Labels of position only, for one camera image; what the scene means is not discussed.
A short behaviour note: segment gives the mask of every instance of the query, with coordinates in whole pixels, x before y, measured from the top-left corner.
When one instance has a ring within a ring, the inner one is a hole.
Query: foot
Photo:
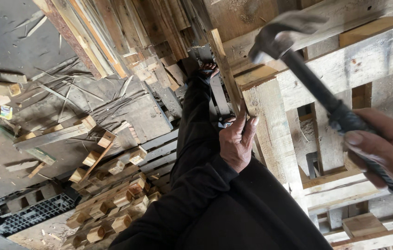
[[[213,70],[212,72],[201,72],[201,70]],[[206,77],[212,78],[214,77],[218,72],[220,71],[220,69],[218,68],[218,66],[215,63],[206,63],[201,65],[200,67],[200,72],[204,75],[206,75]]]

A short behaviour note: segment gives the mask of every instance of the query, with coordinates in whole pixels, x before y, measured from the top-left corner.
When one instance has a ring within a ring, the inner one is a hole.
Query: hammer
[[[329,112],[329,125],[338,130],[341,135],[353,130],[363,130],[377,134],[374,128],[368,126],[360,116],[352,112],[341,100],[338,100],[305,65],[303,58],[291,49],[294,41],[292,41],[289,31],[313,34],[325,22],[327,22],[327,19],[323,17],[303,14],[299,11],[281,14],[264,26],[255,37],[255,44],[249,51],[249,59],[258,64],[264,53],[275,60],[281,59]],[[378,163],[364,156],[359,156],[373,172],[382,177],[387,183],[388,190],[393,194],[393,180],[384,169]]]

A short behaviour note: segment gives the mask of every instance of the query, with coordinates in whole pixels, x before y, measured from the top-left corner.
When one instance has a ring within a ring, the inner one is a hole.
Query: hand
[[[260,117],[253,117],[246,122],[246,103],[242,101],[239,117],[220,131],[220,156],[237,173],[251,161],[252,140],[259,120]]]
[[[393,179],[393,119],[374,109],[354,111],[372,125],[383,138],[365,131],[350,131],[345,134],[345,144],[350,150],[380,164],[388,176]],[[348,153],[349,158],[355,162],[376,188],[386,190],[387,185],[383,179],[368,169],[365,162],[354,152]]]

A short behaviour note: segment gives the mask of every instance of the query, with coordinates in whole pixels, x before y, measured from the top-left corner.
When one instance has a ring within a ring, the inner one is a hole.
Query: fingernail
[[[345,134],[345,141],[351,145],[359,145],[363,141],[363,136],[355,131],[349,131]]]
[[[260,121],[260,117],[257,116],[257,117],[254,118],[254,121],[252,122],[252,124],[253,124],[254,126],[256,126],[256,125],[258,124],[259,121]]]

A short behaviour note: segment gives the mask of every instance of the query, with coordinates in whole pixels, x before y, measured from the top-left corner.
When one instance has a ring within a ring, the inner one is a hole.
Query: left hand
[[[240,115],[235,122],[220,131],[220,156],[237,173],[251,161],[252,142],[259,120],[260,117],[257,116],[246,122],[246,103],[243,100]]]

